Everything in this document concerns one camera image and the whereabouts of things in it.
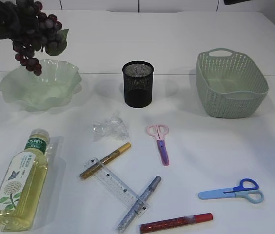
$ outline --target artificial grapes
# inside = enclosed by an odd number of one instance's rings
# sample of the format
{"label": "artificial grapes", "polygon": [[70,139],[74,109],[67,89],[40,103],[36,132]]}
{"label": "artificial grapes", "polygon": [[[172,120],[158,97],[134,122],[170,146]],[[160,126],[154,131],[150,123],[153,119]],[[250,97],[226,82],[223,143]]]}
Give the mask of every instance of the artificial grapes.
{"label": "artificial grapes", "polygon": [[65,42],[65,36],[60,32],[62,24],[56,15],[41,12],[43,5],[39,1],[16,0],[16,5],[10,1],[5,4],[14,7],[21,24],[24,22],[21,34],[11,38],[13,50],[17,52],[15,60],[26,66],[29,72],[39,76],[42,66],[34,58],[35,51],[60,48]]}

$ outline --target glitter marker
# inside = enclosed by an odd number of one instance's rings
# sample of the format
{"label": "glitter marker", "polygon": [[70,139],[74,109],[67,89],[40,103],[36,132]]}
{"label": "glitter marker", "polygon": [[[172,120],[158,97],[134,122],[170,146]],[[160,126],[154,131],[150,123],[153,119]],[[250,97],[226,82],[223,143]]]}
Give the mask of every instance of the glitter marker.
{"label": "glitter marker", "polygon": [[[147,199],[150,197],[150,195],[154,192],[155,188],[161,181],[160,176],[156,176],[155,179],[150,183],[150,185],[147,187],[147,189],[142,193],[140,198],[143,201],[147,201]],[[140,209],[142,209],[142,205],[139,201],[137,201],[132,208],[129,210],[127,215],[123,218],[123,220],[119,223],[119,225],[116,228],[116,231],[118,233],[123,233],[126,228],[130,225],[130,223],[133,221],[133,219],[137,216],[137,213],[139,213]]]}
{"label": "glitter marker", "polygon": [[210,221],[212,219],[213,217],[211,213],[197,214],[197,215],[163,220],[159,222],[142,224],[140,225],[139,230],[140,230],[140,233],[150,233],[150,232],[155,232],[155,231],[164,230],[168,228],[176,228],[176,227],[191,225],[195,223],[202,223],[202,222]]}
{"label": "glitter marker", "polygon": [[[119,157],[121,154],[123,154],[130,148],[131,148],[131,144],[129,142],[125,143],[123,146],[121,146],[120,148],[116,149],[115,151],[111,152],[108,156],[103,158],[100,162],[103,163],[104,165],[106,165],[106,164],[110,163],[111,161],[113,161],[114,159],[116,159],[117,157]],[[91,175],[93,175],[95,172],[97,172],[101,168],[102,168],[102,166],[100,166],[98,163],[96,163],[92,167],[90,167],[87,170],[85,170],[84,172],[82,172],[79,176],[82,180],[85,180],[86,178],[90,177]]]}

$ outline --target wavy-edged bowl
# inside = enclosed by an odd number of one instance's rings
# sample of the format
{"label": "wavy-edged bowl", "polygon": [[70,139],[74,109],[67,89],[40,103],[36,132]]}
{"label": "wavy-edged bowl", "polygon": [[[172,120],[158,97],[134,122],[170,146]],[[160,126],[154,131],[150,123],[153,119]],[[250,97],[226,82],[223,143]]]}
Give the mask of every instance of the wavy-edged bowl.
{"label": "wavy-edged bowl", "polygon": [[27,110],[46,111],[67,105],[73,94],[81,90],[78,67],[50,59],[41,60],[40,64],[40,76],[19,66],[3,78],[0,91],[5,102],[20,101]]}

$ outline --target clear plastic ruler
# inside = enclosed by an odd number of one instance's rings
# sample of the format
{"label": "clear plastic ruler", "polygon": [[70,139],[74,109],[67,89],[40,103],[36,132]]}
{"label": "clear plastic ruler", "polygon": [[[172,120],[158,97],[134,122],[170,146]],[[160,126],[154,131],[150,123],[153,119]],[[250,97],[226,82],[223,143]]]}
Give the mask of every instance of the clear plastic ruler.
{"label": "clear plastic ruler", "polygon": [[89,169],[95,164],[100,166],[100,169],[93,173],[95,178],[98,179],[119,201],[121,201],[128,210],[138,202],[140,204],[139,207],[142,207],[142,209],[136,211],[137,216],[140,217],[145,213],[145,211],[147,211],[149,205],[97,158],[89,160],[84,167]]}

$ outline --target plastic bottle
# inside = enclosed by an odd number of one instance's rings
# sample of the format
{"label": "plastic bottle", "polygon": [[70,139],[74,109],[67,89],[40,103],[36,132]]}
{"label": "plastic bottle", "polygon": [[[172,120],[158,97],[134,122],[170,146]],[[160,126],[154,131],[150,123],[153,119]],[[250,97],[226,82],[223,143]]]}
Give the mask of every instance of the plastic bottle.
{"label": "plastic bottle", "polygon": [[0,231],[25,231],[32,227],[48,164],[46,130],[31,132],[23,152],[15,155],[0,187]]}

